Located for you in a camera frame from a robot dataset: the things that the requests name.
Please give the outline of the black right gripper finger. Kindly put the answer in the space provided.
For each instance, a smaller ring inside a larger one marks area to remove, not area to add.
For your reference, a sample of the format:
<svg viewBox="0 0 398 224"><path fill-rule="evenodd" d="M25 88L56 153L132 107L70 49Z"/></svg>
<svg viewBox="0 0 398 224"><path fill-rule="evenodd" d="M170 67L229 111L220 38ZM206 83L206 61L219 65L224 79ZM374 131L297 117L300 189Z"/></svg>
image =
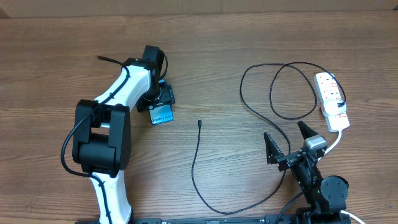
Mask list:
<svg viewBox="0 0 398 224"><path fill-rule="evenodd" d="M297 125L299 127L299 130L300 130L304 140L318 135L318 133L316 131L314 131L312 128L307 126L303 121L299 121L297 123Z"/></svg>
<svg viewBox="0 0 398 224"><path fill-rule="evenodd" d="M264 140L266 144L267 163L276 164L279 163L279 159L284 156L275 141L271 138L271 135L264 133Z"/></svg>

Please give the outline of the blue Galaxy smartphone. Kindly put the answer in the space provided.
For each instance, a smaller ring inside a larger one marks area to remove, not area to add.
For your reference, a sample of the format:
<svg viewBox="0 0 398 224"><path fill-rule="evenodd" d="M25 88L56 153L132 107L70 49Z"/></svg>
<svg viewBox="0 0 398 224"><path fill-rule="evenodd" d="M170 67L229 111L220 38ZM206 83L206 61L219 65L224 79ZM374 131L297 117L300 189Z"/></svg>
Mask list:
<svg viewBox="0 0 398 224"><path fill-rule="evenodd" d="M172 107L170 105L156 107L153 110L150 110L149 114L153 125L167 123L174 120Z"/></svg>

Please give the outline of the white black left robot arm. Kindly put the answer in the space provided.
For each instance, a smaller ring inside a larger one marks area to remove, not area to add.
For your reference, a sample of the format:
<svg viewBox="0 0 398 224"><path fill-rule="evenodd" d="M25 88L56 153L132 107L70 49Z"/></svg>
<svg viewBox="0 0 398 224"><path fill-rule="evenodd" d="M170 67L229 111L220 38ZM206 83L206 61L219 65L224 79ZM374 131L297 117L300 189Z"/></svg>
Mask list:
<svg viewBox="0 0 398 224"><path fill-rule="evenodd" d="M147 45L142 57L118 62L120 76L94 100L80 100L60 161L70 174L91 180L100 215L95 223L133 223L124 171L132 151L131 111L149 112L153 125L173 121L175 97L165 81L166 54Z"/></svg>

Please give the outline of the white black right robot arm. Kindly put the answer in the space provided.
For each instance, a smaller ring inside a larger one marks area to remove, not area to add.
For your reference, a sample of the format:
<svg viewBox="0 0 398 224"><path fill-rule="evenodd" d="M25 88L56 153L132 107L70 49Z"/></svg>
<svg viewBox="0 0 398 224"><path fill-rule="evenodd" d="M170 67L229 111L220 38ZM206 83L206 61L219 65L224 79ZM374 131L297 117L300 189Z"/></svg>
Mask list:
<svg viewBox="0 0 398 224"><path fill-rule="evenodd" d="M326 139L299 121L303 146L285 155L264 133L268 164L277 164L279 171L290 170L301 192L292 198L277 215L265 215L265 223L350 223L344 214L349 183L338 175L322 177L318 160L327 150Z"/></svg>

